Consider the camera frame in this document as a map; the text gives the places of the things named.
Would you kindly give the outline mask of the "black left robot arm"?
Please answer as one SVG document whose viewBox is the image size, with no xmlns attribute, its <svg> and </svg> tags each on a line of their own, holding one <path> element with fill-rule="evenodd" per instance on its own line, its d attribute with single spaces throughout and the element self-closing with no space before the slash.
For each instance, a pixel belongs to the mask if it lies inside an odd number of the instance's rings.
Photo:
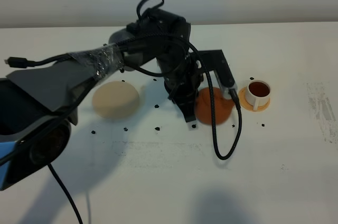
<svg viewBox="0 0 338 224">
<path fill-rule="evenodd" d="M 1 80 L 1 189 L 54 161 L 69 141 L 85 96 L 123 68 L 139 70 L 156 59 L 169 99 L 186 122 L 194 121 L 201 77 L 189 54 L 190 33 L 185 18 L 148 9 L 102 47 L 38 62 L 8 58 L 14 70 Z"/>
</svg>

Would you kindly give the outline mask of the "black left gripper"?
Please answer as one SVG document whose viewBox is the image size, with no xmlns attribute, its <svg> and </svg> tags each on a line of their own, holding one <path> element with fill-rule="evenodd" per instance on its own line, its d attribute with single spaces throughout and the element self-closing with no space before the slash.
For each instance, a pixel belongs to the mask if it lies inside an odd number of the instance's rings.
<svg viewBox="0 0 338 224">
<path fill-rule="evenodd" d="M 135 22 L 126 26 L 130 42 L 126 48 L 126 64 L 147 73 L 142 66 L 156 59 L 169 99 L 178 106 L 185 122 L 196 120 L 195 101 L 202 77 L 196 61 L 189 54 L 191 25 L 182 16 L 161 9 L 146 10 Z"/>
</svg>

